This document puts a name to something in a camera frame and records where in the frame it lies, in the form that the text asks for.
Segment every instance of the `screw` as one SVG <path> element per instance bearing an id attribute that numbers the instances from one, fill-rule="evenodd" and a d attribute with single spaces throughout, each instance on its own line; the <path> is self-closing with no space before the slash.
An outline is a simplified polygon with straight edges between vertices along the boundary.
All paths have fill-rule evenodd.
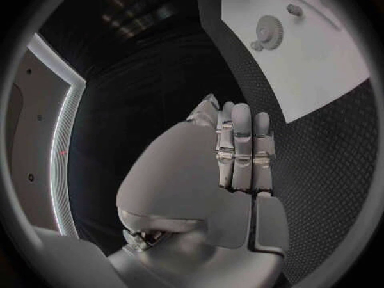
<path id="1" fill-rule="evenodd" d="M 302 16 L 303 15 L 303 9 L 299 6 L 290 4 L 287 6 L 288 13 L 295 15 L 295 16 Z"/>
<path id="2" fill-rule="evenodd" d="M 251 43 L 251 48 L 256 51 L 261 51 L 264 49 L 264 47 L 258 40 Z"/>

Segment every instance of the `white machine part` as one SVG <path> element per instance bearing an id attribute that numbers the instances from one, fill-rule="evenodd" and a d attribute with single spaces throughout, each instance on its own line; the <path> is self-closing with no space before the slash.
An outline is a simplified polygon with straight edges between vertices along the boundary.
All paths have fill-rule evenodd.
<path id="1" fill-rule="evenodd" d="M 269 116 L 252 121 L 247 104 L 231 102 L 218 110 L 206 96 L 186 122 L 152 142 L 120 186 L 127 246 L 111 262 L 127 284 L 151 280 L 132 283 L 133 259 L 164 287 L 267 287 L 280 274 L 288 225 L 272 196 Z"/>
<path id="2" fill-rule="evenodd" d="M 266 17 L 282 30 L 273 22 L 264 25 L 265 33 L 270 28 L 264 45 L 259 25 Z M 259 64 L 288 123 L 369 77 L 351 36 L 320 0 L 222 0 L 221 18 Z"/>

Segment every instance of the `illuminated edge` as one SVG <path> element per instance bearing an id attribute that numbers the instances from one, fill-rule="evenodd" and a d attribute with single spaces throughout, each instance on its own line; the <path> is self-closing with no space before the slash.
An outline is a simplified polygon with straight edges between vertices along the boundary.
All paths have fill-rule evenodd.
<path id="1" fill-rule="evenodd" d="M 35 34 L 28 49 L 58 77 L 70 85 L 56 121 L 49 161 L 49 187 L 54 217 L 61 235 L 78 238 L 68 195 L 68 149 L 77 109 L 86 81 Z"/>

